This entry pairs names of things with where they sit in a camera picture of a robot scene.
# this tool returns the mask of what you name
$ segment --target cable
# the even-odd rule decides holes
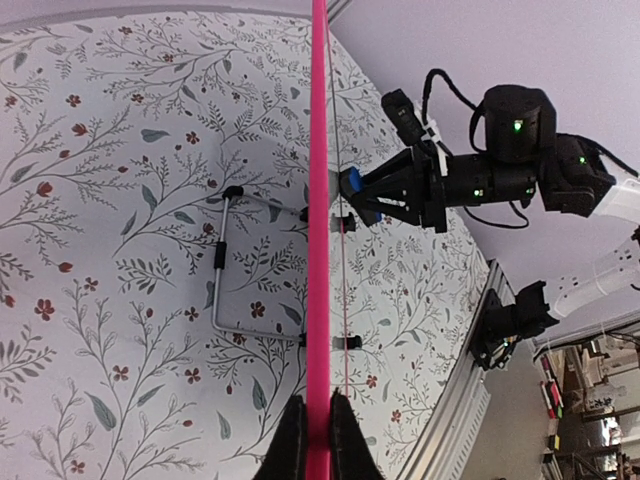
[[[598,153],[604,154],[607,157],[609,157],[609,159],[613,163],[615,163],[618,167],[620,167],[622,170],[627,172],[629,175],[633,175],[634,177],[638,177],[638,171],[637,170],[635,170],[634,168],[632,168],[629,165],[627,165],[626,163],[624,163],[621,159],[616,157],[613,153],[611,153],[608,149],[606,149],[605,147],[600,145],[595,140],[591,140],[590,138],[583,137],[582,135],[574,135],[574,134],[571,134],[571,133],[558,133],[558,135],[566,135],[566,136],[569,136],[569,137],[577,138],[578,140],[586,143],[587,146],[597,150]]]
[[[629,327],[632,327],[632,326],[637,325],[639,323],[640,323],[640,319],[634,320],[634,321],[626,323],[624,325],[620,325],[618,327],[614,327],[614,328],[611,328],[609,330],[605,330],[604,333],[605,333],[605,335],[609,335],[609,336],[628,335],[628,334],[625,334],[625,333],[619,333],[618,330],[629,328]],[[634,339],[634,340],[631,340],[633,343],[635,343],[636,341],[638,341],[640,343],[640,338],[634,337],[633,335],[628,335],[628,336],[632,337]],[[533,357],[533,362],[538,360],[538,358],[540,358],[541,355],[543,355],[545,353],[550,353],[553,350],[562,350],[563,348],[566,348],[566,347],[577,347],[577,346],[580,346],[580,345],[584,345],[585,343],[592,342],[593,340],[596,340],[597,338],[600,338],[600,337],[602,337],[602,333],[598,332],[598,333],[590,335],[588,337],[580,338],[580,339],[573,340],[573,341],[570,341],[570,342],[560,343],[560,344],[555,345],[553,347],[545,345],[544,347],[540,348],[540,350],[538,350],[536,352],[536,354]]]
[[[431,96],[431,88],[433,87],[433,79],[435,77],[441,77],[449,87],[449,89],[453,92],[453,94],[458,97],[462,103],[464,103],[471,110],[476,110],[476,107],[467,97],[465,97],[458,87],[453,84],[453,81],[449,77],[449,74],[442,70],[441,68],[433,68],[427,73],[427,78],[424,81],[424,90],[422,92],[422,124],[427,124],[427,109],[429,106],[429,97]]]
[[[530,222],[527,216],[524,213],[522,213],[520,210],[518,210],[518,207],[516,207],[513,202],[509,202],[509,206],[511,207],[511,210],[513,210],[513,213],[515,213],[516,216],[518,216],[519,218],[523,219],[525,223],[521,225],[507,225],[505,223],[494,223],[488,220],[484,220],[480,217],[476,217],[473,213],[471,213],[471,211],[467,206],[464,206],[463,208],[464,208],[464,211],[467,213],[467,215],[473,218],[476,222],[480,222],[483,225],[488,225],[490,227],[496,227],[496,228],[504,228],[507,230],[523,230],[527,228],[530,225]]]

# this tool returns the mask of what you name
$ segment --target leaf pattern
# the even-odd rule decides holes
[[[259,334],[295,339],[309,317],[308,225],[284,207],[311,197],[310,41],[306,19],[220,12],[3,34],[8,476],[253,477],[287,399],[306,389],[305,350]],[[366,172],[402,145],[371,82],[331,46],[330,162]],[[229,203],[223,332],[212,264],[233,185],[283,208]],[[332,387],[348,378],[386,478],[429,419],[486,277],[449,215],[444,236],[358,225],[344,258],[332,235],[332,336],[364,343],[348,362],[332,353]]]
[[[231,438],[231,425],[224,416],[218,412],[218,420],[220,421],[220,438],[222,440],[229,440]]]
[[[143,129],[140,130],[140,135],[142,135],[142,140],[147,143],[153,143],[160,140],[162,137],[168,137],[169,133],[164,130],[149,130]]]
[[[136,402],[136,406],[142,407],[145,403],[147,403],[149,400],[155,397],[156,393],[158,393],[162,387],[164,387],[164,385],[158,385],[157,387],[153,387],[144,395],[141,395],[138,401]]]
[[[253,406],[256,410],[264,410],[267,408],[267,399],[264,396],[264,390],[257,378],[253,377]]]
[[[87,392],[85,393],[91,399],[91,403],[93,403],[93,411],[95,412],[96,417],[98,417],[100,424],[107,432],[113,430],[117,424],[116,416],[113,412],[98,397]]]

